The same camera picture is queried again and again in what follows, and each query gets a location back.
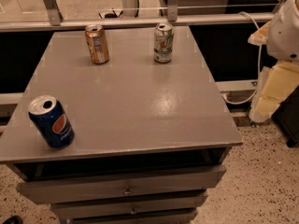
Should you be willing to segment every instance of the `gray tabletop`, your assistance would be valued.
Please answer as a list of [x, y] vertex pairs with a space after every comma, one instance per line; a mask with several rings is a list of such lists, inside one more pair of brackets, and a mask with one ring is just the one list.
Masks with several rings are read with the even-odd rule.
[[[189, 27], [175, 27], [170, 63], [153, 59], [154, 28], [106, 30], [110, 61], [92, 63], [83, 31], [55, 33], [0, 140], [0, 162], [56, 161], [231, 147], [242, 138]], [[28, 104], [50, 94], [75, 130], [48, 147]]]

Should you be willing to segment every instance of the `soda can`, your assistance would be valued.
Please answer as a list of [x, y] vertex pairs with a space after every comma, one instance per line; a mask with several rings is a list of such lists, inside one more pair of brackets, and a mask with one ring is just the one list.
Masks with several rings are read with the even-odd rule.
[[61, 103], [53, 96], [41, 95], [28, 105], [29, 118], [50, 147], [68, 146], [74, 131]]
[[85, 27], [85, 36], [93, 63], [109, 61], [109, 52], [103, 26], [94, 24]]
[[154, 58], [158, 63], [168, 63], [172, 58], [174, 31], [169, 23], [159, 23], [155, 29]]

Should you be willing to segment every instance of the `wooden drawer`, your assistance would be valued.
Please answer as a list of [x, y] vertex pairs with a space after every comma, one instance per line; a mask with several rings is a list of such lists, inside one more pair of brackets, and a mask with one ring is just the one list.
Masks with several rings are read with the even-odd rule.
[[187, 224], [197, 215], [196, 209], [155, 212], [140, 215], [74, 219], [72, 224]]
[[214, 188], [225, 166], [193, 167], [20, 183], [17, 191], [36, 204], [68, 203]]
[[51, 211], [62, 219], [136, 215], [160, 210], [196, 208], [206, 200], [206, 197], [206, 191], [202, 190], [173, 192], [130, 198], [59, 203], [53, 204]]

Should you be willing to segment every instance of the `cable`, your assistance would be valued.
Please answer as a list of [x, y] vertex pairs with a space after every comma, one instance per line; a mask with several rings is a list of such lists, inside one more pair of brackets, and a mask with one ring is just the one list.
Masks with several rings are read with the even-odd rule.
[[[257, 22], [250, 16], [249, 13], [247, 13], [247, 12], [245, 12], [245, 11], [241, 11], [239, 14], [243, 15], [243, 16], [246, 17], [246, 18], [251, 19], [252, 22], [254, 23], [256, 29], [257, 29], [257, 30], [260, 29], [260, 27], [259, 27], [259, 25], [257, 24]], [[258, 55], [258, 79], [257, 79], [257, 80], [259, 80], [259, 77], [260, 77], [261, 56], [262, 56], [262, 45], [259, 46], [259, 55]], [[244, 103], [250, 101], [250, 100], [253, 98], [253, 96], [256, 94], [256, 92], [257, 92], [257, 89], [255, 89], [255, 91], [253, 92], [253, 94], [252, 94], [249, 98], [247, 98], [247, 99], [244, 100], [244, 101], [240, 101], [240, 102], [231, 102], [231, 101], [229, 101], [229, 100], [227, 99], [227, 94], [223, 94], [222, 97], [223, 97], [224, 101], [225, 101], [227, 104], [230, 104], [230, 105], [242, 105], [242, 104], [244, 104]]]

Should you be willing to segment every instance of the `can lid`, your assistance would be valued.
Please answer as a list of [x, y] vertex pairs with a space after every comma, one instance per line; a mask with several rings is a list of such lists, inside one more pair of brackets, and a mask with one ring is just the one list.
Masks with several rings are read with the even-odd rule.
[[163, 32], [167, 32], [169, 30], [171, 30], [173, 28], [172, 24], [168, 23], [168, 22], [162, 22], [157, 24], [156, 29], [163, 31]]
[[85, 27], [86, 32], [98, 32], [103, 28], [102, 25], [100, 24], [92, 24], [92, 25], [87, 25]]
[[41, 95], [36, 97], [28, 105], [29, 113], [33, 115], [44, 115], [56, 106], [57, 100], [51, 95]]

